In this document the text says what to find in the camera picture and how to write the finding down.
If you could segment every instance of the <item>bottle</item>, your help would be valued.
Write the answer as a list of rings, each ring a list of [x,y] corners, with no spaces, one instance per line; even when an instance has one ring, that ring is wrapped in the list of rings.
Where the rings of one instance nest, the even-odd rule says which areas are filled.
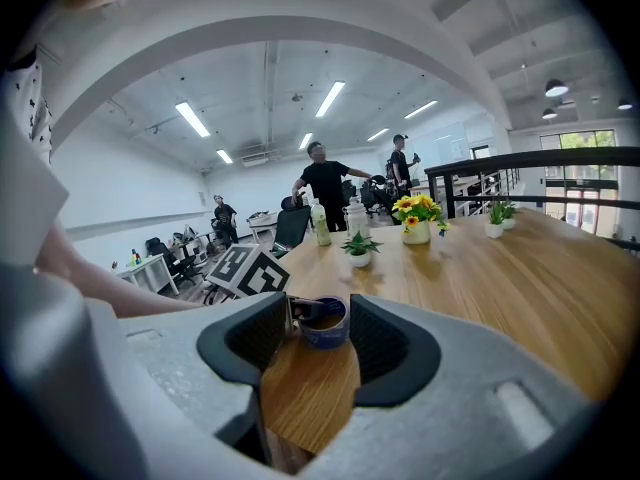
[[[312,203],[311,220],[313,221],[313,227],[316,229],[318,245],[331,245],[331,236],[329,235],[327,214],[324,211],[324,206],[317,199],[314,199]]]
[[[349,236],[353,238],[360,232],[362,238],[369,238],[371,231],[369,231],[369,220],[367,217],[367,210],[364,205],[358,201],[357,197],[349,199],[349,206],[344,209],[346,213],[347,231]]]

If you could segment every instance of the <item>wood grain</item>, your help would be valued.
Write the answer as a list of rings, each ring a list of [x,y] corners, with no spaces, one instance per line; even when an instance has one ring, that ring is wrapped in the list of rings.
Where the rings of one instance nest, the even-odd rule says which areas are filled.
[[[350,266],[333,244],[312,236],[283,258],[289,293],[302,297],[377,295],[480,322],[507,334],[566,375],[591,399],[610,392],[637,328],[640,263],[630,254],[544,214],[523,210],[498,240],[485,217],[451,220],[445,238],[405,246],[401,228],[372,229],[382,242],[365,269]],[[350,343],[315,351],[299,337],[285,342],[265,372],[265,424],[318,453],[347,422],[358,364]]]

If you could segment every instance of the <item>flower pot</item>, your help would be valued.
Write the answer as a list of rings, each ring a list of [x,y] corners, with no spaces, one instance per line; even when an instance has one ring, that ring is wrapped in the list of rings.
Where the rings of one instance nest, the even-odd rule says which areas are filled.
[[[402,241],[405,244],[427,244],[431,240],[431,232],[429,231],[429,223],[426,220],[418,222],[415,226],[402,225]]]
[[[491,222],[484,223],[484,232],[489,238],[500,238],[502,236],[502,225],[491,224]]]
[[[369,251],[361,254],[360,256],[353,256],[349,254],[349,261],[354,267],[362,268],[366,267],[371,261],[371,253]]]
[[[504,230],[513,229],[516,225],[516,219],[504,219],[501,225]]]

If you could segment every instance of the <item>black pendant light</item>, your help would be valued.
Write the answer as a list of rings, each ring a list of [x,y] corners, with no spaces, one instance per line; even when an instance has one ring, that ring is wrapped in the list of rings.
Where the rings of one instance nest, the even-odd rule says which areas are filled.
[[[556,96],[562,96],[569,88],[557,78],[552,78],[547,82],[544,88],[544,94],[548,98],[555,98]]]
[[[618,102],[618,110],[629,110],[630,108],[633,108],[633,105],[629,103],[629,100],[620,98],[620,101]]]
[[[542,113],[542,119],[553,119],[554,117],[558,117],[558,113],[552,108],[545,108]]]

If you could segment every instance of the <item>person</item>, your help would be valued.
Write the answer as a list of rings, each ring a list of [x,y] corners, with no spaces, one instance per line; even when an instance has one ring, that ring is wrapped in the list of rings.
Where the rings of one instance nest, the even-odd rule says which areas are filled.
[[[404,149],[404,141],[408,138],[405,135],[396,135],[393,138],[393,153],[391,153],[391,166],[393,168],[394,181],[396,183],[396,189],[398,191],[398,197],[409,194],[411,188],[411,175],[409,174],[409,167],[412,167],[420,162],[420,157],[417,154],[413,154],[413,161],[407,164],[407,159],[404,156],[402,150]]]
[[[32,143],[36,153],[50,164],[52,115],[42,98],[42,69],[36,44],[46,24],[59,12],[101,7],[116,0],[54,0],[31,27],[2,76],[2,98],[20,132],[19,140]],[[118,317],[168,313],[200,307],[137,288],[82,258],[58,220],[40,249],[37,271],[71,282],[85,297],[108,302]]]
[[[371,175],[352,169],[340,162],[327,160],[324,146],[319,142],[312,142],[307,147],[307,154],[313,160],[313,163],[305,168],[302,176],[293,184],[291,190],[291,202],[296,205],[298,199],[298,190],[307,184],[311,185],[311,189],[315,197],[324,206],[327,214],[327,225],[329,231],[346,231],[347,224],[344,221],[344,213],[342,207],[342,176],[347,174],[357,176],[359,178],[370,179]]]
[[[229,235],[234,244],[238,243],[238,232],[236,231],[236,211],[228,204],[225,204],[222,196],[215,195],[213,200],[218,205],[214,210],[216,219],[220,222],[218,229],[224,231]],[[225,240],[225,246],[229,248],[231,246],[231,240],[228,238]]]

